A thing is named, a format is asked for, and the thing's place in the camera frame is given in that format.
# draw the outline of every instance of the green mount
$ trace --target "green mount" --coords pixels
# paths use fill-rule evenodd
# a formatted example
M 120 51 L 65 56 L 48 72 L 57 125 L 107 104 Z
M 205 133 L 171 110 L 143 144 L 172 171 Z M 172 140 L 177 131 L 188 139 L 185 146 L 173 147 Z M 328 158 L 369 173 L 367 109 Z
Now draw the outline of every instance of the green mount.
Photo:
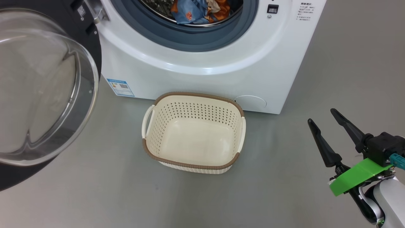
M 348 171 L 338 176 L 335 181 L 329 185 L 329 187 L 333 194 L 338 196 L 365 182 L 371 177 L 376 176 L 382 171 L 389 169 L 391 166 L 392 165 L 381 167 L 369 158 L 366 158 L 350 168 Z

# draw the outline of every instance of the floor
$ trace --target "floor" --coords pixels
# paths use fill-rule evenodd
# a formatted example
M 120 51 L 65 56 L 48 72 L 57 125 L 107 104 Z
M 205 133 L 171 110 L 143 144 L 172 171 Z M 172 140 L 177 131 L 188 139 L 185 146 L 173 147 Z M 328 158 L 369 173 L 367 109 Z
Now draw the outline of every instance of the floor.
M 222 175 L 162 166 L 142 149 L 150 100 L 101 80 L 82 135 L 32 178 L 0 194 L 2 227 L 372 227 L 334 197 L 307 126 L 352 166 L 361 160 L 332 115 L 363 132 L 405 135 L 405 2 L 329 0 L 280 115 L 246 113 L 244 149 Z M 399 178 L 405 175 L 399 172 Z

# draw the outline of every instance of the blue connector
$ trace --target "blue connector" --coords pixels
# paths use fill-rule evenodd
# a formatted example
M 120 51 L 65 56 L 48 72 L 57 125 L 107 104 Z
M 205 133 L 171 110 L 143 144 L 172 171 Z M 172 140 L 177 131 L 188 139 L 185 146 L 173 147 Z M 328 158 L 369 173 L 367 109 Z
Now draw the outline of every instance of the blue connector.
M 405 158 L 396 153 L 391 154 L 390 163 L 395 167 L 405 170 Z

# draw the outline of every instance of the orange cloth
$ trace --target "orange cloth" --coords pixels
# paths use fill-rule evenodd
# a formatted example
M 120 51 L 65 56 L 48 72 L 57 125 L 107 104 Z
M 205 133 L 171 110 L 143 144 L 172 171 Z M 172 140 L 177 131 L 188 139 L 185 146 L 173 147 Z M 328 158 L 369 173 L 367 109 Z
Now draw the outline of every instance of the orange cloth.
M 172 5 L 172 8 L 170 8 L 170 11 L 175 12 L 175 13 L 179 12 L 179 8 L 177 8 L 177 0 L 173 1 L 173 5 Z
M 220 21 L 229 16 L 230 6 L 228 4 L 228 0 L 216 0 L 216 2 L 220 6 L 221 10 L 219 12 L 213 13 L 213 15 L 218 21 Z

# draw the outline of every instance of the washing machine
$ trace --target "washing machine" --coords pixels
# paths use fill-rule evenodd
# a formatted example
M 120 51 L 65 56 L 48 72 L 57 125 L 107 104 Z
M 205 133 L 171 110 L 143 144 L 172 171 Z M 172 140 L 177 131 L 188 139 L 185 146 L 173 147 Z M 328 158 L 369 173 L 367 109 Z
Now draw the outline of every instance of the washing machine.
M 173 0 L 101 0 L 102 75 L 120 96 L 201 92 L 279 114 L 326 0 L 228 0 L 230 16 L 177 24 Z
M 202 92 L 280 113 L 325 0 L 227 1 L 205 24 L 178 24 L 172 0 L 0 1 L 0 191 L 79 136 L 100 79 L 119 96 Z

